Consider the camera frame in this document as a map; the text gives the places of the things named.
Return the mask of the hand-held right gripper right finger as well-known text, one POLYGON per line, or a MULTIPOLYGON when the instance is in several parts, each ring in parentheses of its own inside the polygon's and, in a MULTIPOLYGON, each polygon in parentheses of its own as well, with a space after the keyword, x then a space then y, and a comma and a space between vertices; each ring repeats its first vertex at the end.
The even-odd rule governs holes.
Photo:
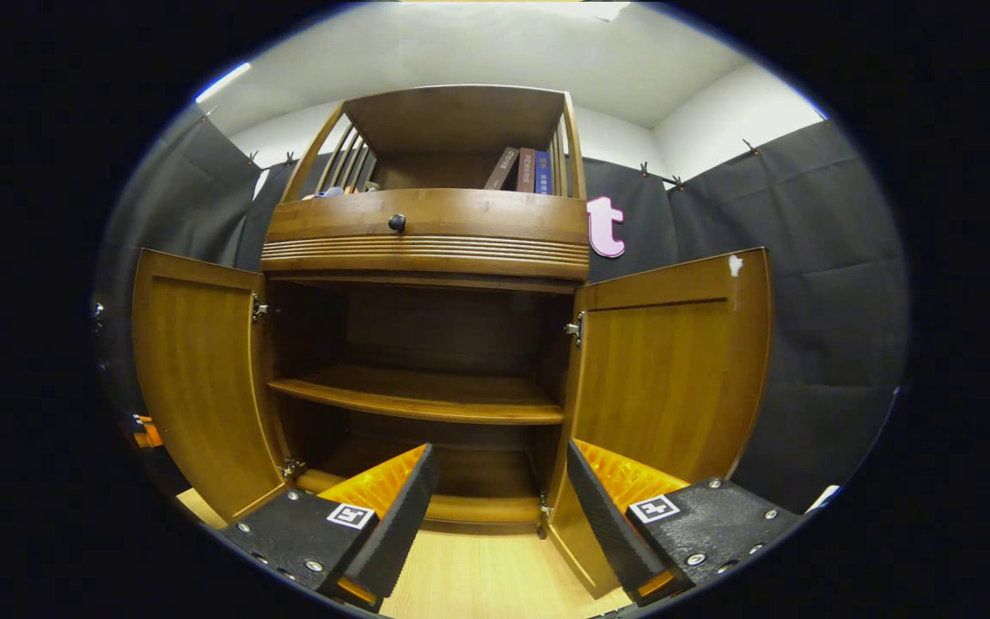
POLYGON ((634 603, 714 583, 801 520, 717 475, 681 481, 585 440, 567 443, 566 473, 590 531, 634 603))

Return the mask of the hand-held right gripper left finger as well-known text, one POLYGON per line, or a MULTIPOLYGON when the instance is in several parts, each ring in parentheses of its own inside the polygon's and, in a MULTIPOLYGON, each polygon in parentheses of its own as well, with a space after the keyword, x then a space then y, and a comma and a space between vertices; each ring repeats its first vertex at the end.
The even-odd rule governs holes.
POLYGON ((306 591, 378 611, 392 596, 439 481, 424 444, 319 493, 288 490, 220 536, 306 591))

